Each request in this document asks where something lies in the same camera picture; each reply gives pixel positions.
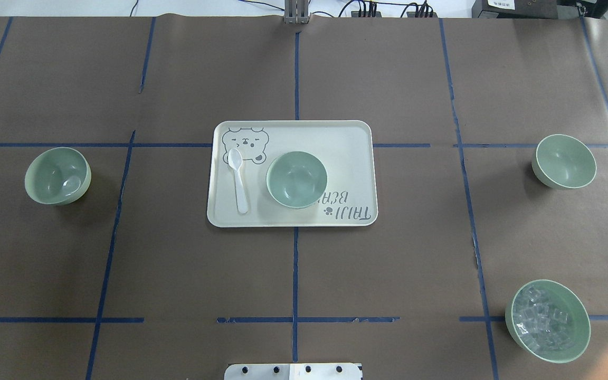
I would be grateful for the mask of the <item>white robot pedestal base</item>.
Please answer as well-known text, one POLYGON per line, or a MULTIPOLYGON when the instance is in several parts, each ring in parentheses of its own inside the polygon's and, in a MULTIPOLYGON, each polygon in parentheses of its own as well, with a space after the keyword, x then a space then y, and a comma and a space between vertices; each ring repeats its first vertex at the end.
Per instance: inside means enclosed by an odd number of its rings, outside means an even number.
POLYGON ((270 363, 234 364, 224 379, 363 379, 362 365, 356 363, 270 363))

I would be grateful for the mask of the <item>cream bear print tray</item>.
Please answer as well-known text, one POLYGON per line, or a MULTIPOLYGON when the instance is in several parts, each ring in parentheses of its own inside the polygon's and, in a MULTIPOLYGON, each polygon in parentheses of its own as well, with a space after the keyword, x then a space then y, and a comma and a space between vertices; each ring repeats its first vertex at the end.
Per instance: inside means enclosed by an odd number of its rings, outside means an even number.
POLYGON ((369 226, 378 217, 372 132, 359 120, 226 121, 213 132, 207 218, 217 227, 369 226), (249 212, 236 206, 234 171, 227 162, 237 148, 244 159, 249 212), (328 170, 328 185, 315 204, 293 209, 268 193, 267 170, 280 155, 304 151, 328 170))

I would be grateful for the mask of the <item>green bowl on tray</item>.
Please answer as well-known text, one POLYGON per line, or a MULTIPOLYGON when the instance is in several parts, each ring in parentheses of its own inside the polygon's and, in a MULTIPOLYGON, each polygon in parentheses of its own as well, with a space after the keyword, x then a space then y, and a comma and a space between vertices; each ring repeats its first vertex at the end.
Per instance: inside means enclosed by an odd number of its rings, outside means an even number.
POLYGON ((328 185, 328 170, 313 154, 291 151, 270 164, 266 185, 270 196, 280 205, 304 209, 322 197, 328 185))

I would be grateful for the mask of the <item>green bowl with ice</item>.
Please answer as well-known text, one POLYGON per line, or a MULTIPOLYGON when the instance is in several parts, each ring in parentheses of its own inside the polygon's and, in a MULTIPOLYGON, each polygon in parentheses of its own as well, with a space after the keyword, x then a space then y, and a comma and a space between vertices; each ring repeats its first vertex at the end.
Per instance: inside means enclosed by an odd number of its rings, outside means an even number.
POLYGON ((505 325, 522 349, 554 364, 577 360, 591 340, 584 304, 553 280, 533 280, 520 287, 506 305, 505 325))

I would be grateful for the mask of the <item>grey aluminium frame post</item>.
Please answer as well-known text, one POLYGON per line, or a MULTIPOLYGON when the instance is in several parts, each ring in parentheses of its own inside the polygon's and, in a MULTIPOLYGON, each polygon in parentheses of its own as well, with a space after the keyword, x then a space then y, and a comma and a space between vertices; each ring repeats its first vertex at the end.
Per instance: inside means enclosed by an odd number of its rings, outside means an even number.
POLYGON ((285 24, 308 24, 310 20, 308 0, 285 0, 285 24))

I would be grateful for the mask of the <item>white plastic spoon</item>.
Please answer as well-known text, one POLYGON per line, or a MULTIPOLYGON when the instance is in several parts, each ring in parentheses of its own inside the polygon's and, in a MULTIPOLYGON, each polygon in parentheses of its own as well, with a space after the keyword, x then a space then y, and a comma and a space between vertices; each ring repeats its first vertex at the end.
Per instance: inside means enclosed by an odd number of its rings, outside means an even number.
POLYGON ((243 184, 242 173, 244 159, 237 148, 232 148, 227 152, 227 163, 234 171, 235 196, 238 213, 242 215, 247 214, 249 212, 249 203, 243 184))

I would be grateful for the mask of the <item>clear ice cubes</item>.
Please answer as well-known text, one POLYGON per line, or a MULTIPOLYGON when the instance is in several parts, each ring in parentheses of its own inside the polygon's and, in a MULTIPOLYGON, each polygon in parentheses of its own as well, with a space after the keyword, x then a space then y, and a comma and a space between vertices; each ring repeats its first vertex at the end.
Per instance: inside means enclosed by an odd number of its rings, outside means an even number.
POLYGON ((559 308, 545 289, 523 288, 513 302, 511 316, 514 332, 533 352, 556 352, 575 345, 570 314, 559 308))

